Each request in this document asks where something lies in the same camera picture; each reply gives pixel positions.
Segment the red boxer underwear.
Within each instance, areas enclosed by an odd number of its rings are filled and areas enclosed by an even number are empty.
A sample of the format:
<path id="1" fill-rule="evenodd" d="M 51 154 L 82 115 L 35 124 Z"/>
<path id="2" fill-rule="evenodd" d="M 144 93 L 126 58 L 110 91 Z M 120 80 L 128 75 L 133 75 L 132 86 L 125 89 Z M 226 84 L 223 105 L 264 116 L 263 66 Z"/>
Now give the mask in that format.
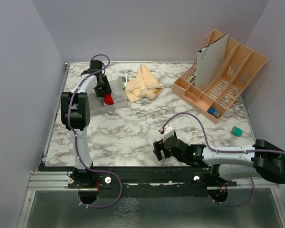
<path id="1" fill-rule="evenodd" d="M 105 106 L 114 104 L 114 101 L 113 101 L 113 98 L 112 98 L 111 94 L 105 94 L 103 96 L 103 100 L 104 100 L 104 105 Z"/>

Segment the clear plastic storage box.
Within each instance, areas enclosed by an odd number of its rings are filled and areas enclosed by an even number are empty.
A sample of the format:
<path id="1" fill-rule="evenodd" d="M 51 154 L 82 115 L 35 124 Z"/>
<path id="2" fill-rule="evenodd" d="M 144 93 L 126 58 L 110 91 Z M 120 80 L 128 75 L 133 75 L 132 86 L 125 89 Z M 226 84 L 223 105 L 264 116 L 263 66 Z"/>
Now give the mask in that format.
<path id="1" fill-rule="evenodd" d="M 99 114 L 104 114 L 104 113 L 107 113 L 107 112 L 110 112 L 110 111 L 121 109 L 121 108 L 124 108 L 124 107 L 126 107 L 128 105 L 127 97 L 125 95 L 124 90 L 121 88 L 119 80 L 116 79 L 116 80 L 109 81 L 109 84 L 110 84 L 110 87 L 111 87 L 111 90 L 112 90 L 111 95 L 112 95 L 114 104 L 105 106 L 103 98 L 99 97 L 99 100 L 100 100 L 100 103 L 101 103 L 101 108 L 98 109 L 98 110 L 95 110 L 93 112 L 90 111 L 90 115 L 91 116 L 96 116 L 96 115 L 99 115 Z"/>

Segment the beige underwear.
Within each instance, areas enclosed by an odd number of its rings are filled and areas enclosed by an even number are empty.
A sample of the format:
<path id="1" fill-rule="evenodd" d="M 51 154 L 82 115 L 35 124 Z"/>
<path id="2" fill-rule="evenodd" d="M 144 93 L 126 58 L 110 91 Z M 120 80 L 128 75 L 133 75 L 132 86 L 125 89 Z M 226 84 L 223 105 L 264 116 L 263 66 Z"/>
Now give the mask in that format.
<path id="1" fill-rule="evenodd" d="M 125 88 L 125 94 L 131 103 L 142 98 L 153 101 L 162 91 L 163 87 L 146 65 L 140 65 L 136 78 L 129 79 Z"/>

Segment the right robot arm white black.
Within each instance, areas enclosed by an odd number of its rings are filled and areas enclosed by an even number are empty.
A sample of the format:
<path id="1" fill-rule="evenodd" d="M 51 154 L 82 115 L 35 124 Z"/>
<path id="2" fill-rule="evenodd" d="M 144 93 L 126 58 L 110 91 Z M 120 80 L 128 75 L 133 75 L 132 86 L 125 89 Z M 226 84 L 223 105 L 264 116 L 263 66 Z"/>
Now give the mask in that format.
<path id="1" fill-rule="evenodd" d="M 246 147 L 225 147 L 211 150 L 204 144 L 188 145 L 176 136 L 153 143 L 158 160 L 174 157 L 191 167 L 211 168 L 209 181 L 219 186 L 239 178 L 262 177 L 285 184 L 285 151 L 266 140 L 256 140 Z"/>

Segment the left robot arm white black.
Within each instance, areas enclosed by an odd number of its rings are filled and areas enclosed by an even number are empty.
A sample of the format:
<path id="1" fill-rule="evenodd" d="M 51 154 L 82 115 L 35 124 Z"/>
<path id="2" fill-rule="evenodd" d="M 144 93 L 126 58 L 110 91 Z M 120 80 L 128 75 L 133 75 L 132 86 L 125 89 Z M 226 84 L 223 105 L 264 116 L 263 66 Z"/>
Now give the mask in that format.
<path id="1" fill-rule="evenodd" d="M 88 97 L 95 94 L 102 98 L 104 105 L 113 105 L 112 90 L 105 75 L 102 61 L 92 58 L 89 68 L 82 72 L 80 82 L 70 91 L 60 96 L 61 122 L 69 130 L 72 138 L 75 164 L 70 179 L 71 184 L 82 187 L 100 188 L 100 181 L 91 171 L 93 161 L 89 154 L 87 127 L 91 112 Z"/>

